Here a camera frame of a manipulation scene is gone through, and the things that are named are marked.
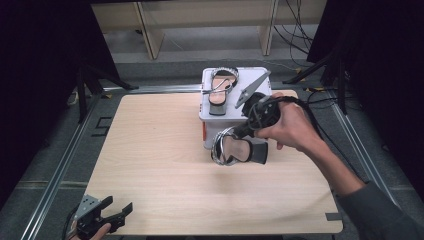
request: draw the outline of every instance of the gray floor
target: gray floor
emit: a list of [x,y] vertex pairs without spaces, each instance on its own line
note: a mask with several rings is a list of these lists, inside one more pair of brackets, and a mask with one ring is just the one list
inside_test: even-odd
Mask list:
[[[310,37],[316,31],[316,25],[304,26]],[[259,38],[255,27],[234,28],[195,28],[165,30],[165,39],[158,59],[150,60],[141,35],[134,31],[111,32],[105,34],[112,56],[115,60],[121,78],[133,85],[140,86],[139,92],[169,89],[184,89],[184,86],[196,87],[200,84],[204,68],[218,66],[265,67],[272,71],[270,79],[275,89],[294,89],[301,99],[306,99],[310,92],[307,87],[318,87],[322,70],[306,78],[306,81],[296,85],[283,85],[281,81],[296,75],[296,68],[305,69],[297,63],[305,62],[306,55],[290,50],[274,31],[271,55],[263,56],[260,50]],[[295,43],[305,50],[302,40]],[[107,89],[116,87],[108,81],[102,81]],[[70,164],[65,169],[61,185],[54,193],[54,200],[42,216],[36,239],[60,239],[67,214],[81,200],[91,172],[97,161],[105,136],[97,136],[104,129],[96,128],[97,124],[109,126],[113,119],[119,101],[124,94],[136,94],[112,90],[111,95],[96,99],[87,94],[87,100],[94,108],[87,121],[81,140],[75,153],[70,158]],[[411,217],[424,224],[424,205],[415,190],[408,182],[396,161],[389,152],[381,146],[380,139],[373,124],[361,111],[354,92],[348,93],[348,118],[370,158],[373,160],[379,174],[387,184],[399,206]],[[313,100],[328,98],[326,92],[314,95]],[[332,149],[346,163],[351,162],[359,175],[368,179],[362,164],[350,141],[342,129],[334,111],[334,102],[325,101],[312,106],[322,128],[328,133],[347,159],[329,143]],[[55,126],[55,131],[48,137],[48,145],[36,155],[21,182],[16,187],[9,201],[0,212],[0,239],[20,239],[31,219],[37,205],[40,203],[44,190],[61,162],[74,131],[78,127],[78,106],[70,105],[61,120]],[[344,229],[334,234],[301,235],[306,239],[357,239],[355,227],[349,218],[343,215]],[[119,236],[109,236],[106,239],[119,239]],[[126,236],[124,239],[144,239]]]

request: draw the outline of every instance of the wooden tabletop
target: wooden tabletop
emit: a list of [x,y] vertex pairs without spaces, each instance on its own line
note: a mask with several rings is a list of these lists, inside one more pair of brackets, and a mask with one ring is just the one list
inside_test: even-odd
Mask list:
[[122,98],[86,193],[132,202],[123,235],[337,233],[328,183],[296,149],[269,141],[265,165],[218,166],[204,149],[200,93]]

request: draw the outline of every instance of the wrist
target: wrist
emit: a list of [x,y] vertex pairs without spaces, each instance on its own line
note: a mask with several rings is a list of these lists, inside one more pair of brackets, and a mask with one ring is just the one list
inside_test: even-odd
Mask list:
[[309,157],[327,149],[330,150],[327,143],[325,143],[324,140],[322,140],[321,138],[308,138],[296,149],[300,152],[305,153]]
[[312,139],[308,144],[303,153],[315,163],[338,195],[346,196],[364,186],[323,140]]

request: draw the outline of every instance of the black sandal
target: black sandal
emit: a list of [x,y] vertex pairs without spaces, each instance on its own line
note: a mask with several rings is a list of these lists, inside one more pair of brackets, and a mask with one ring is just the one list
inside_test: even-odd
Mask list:
[[232,133],[233,127],[219,132],[214,140],[211,158],[218,165],[231,166],[237,162],[256,162],[265,164],[268,157],[268,143],[254,144],[238,138]]
[[237,85],[238,78],[237,68],[219,67],[212,71],[211,89],[203,91],[203,94],[209,94],[210,115],[225,115],[227,94]]

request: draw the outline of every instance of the cabinet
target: cabinet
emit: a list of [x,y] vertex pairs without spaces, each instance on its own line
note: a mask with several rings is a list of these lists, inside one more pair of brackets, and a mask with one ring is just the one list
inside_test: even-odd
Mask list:
[[[178,0],[92,4],[102,31],[141,30],[151,59],[156,59],[163,29],[257,26],[263,55],[269,55],[274,25],[295,24],[297,1]],[[326,1],[302,1],[303,24],[318,24]]]

